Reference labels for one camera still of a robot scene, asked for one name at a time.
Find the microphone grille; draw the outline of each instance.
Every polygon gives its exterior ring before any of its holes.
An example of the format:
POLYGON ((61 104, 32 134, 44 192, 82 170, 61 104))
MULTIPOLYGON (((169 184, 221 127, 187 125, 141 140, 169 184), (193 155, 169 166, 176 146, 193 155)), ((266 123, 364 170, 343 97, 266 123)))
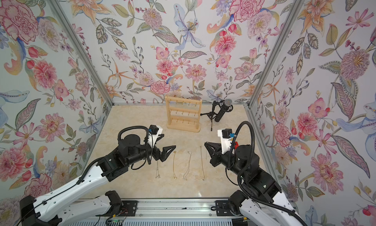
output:
POLYGON ((232 100, 231 99, 225 99, 224 105, 230 107, 232 105, 232 100))

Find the microphone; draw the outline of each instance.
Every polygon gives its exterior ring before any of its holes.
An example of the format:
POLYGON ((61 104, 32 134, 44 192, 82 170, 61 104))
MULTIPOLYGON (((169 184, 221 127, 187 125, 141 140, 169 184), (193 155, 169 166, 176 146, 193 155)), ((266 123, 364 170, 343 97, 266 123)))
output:
POLYGON ((221 120, 225 112, 231 112, 233 110, 232 100, 231 99, 222 100, 219 104, 219 107, 221 109, 219 110, 217 116, 215 116, 214 118, 216 122, 219 122, 221 120))

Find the beige table surface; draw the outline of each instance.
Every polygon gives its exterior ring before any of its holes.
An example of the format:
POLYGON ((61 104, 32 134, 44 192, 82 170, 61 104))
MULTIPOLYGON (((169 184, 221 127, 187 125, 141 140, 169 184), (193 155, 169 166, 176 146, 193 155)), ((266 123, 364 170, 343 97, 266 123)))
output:
MULTIPOLYGON (((201 113, 209 112, 211 105, 203 105, 201 113)), ((198 133, 181 130, 168 129, 166 107, 163 105, 140 105, 140 106, 113 106, 109 117, 98 138, 95 148, 89 158, 89 163, 101 156, 105 156, 117 147, 118 132, 129 126, 160 125, 163 128, 165 137, 159 140, 156 146, 162 150, 165 146, 176 145, 175 174, 173 177, 172 153, 165 162, 158 161, 160 178, 156 179, 157 162, 153 159, 151 165, 145 164, 139 170, 131 170, 117 177, 112 182, 100 186, 82 198, 95 198, 105 194, 107 191, 116 190, 121 198, 194 198, 194 197, 229 197, 238 186, 228 181, 224 172, 224 166, 220 164, 213 167, 209 161, 210 156, 206 154, 205 142, 220 143, 217 136, 218 129, 231 128, 236 131, 238 125, 248 120, 243 105, 235 105, 230 113, 225 113, 220 122, 213 121, 213 131, 210 131, 210 120, 207 116, 201 116, 201 130, 198 133), (202 146, 202 162, 205 174, 201 166, 200 146, 202 146), (190 155, 187 151, 192 151, 190 161, 190 171, 187 180, 183 175, 188 168, 190 155)), ((144 130, 131 130, 123 134, 137 134, 141 140, 145 137, 144 130)), ((246 126, 243 126, 237 142, 250 144, 250 133, 246 126)), ((255 153, 260 156, 256 145, 255 153)), ((141 165, 143 161, 135 164, 134 168, 141 165)), ((260 167, 265 169, 265 165, 260 160, 260 167)), ((230 179, 236 182, 236 175, 228 172, 230 179)))

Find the tripod stand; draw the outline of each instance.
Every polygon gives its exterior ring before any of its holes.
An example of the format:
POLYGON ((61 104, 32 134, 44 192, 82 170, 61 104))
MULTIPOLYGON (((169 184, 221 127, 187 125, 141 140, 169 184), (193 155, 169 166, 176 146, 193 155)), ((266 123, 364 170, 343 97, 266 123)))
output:
POLYGON ((215 118, 214 115, 215 115, 215 116, 218 115, 218 114, 216 114, 216 113, 214 112, 214 109, 215 109, 215 107, 216 107, 217 105, 220 105, 220 103, 217 102, 217 101, 213 101, 212 111, 211 111, 211 112, 204 113, 204 114, 200 114, 200 116, 202 116, 202 115, 207 115, 207 116, 209 117, 209 119, 210 119, 210 121, 211 121, 211 123, 212 123, 212 126, 211 126, 211 128, 210 128, 210 131, 213 131, 213 119, 215 118))

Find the jewelry stand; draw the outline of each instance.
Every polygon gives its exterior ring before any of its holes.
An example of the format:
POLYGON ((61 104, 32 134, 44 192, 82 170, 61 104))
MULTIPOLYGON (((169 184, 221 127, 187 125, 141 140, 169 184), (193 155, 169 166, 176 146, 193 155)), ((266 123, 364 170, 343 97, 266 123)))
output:
POLYGON ((167 111, 167 128, 191 132, 200 131, 200 112, 202 100, 191 100, 166 96, 165 101, 167 111), (170 104, 171 102, 175 102, 175 105, 181 104, 182 107, 173 107, 170 104))

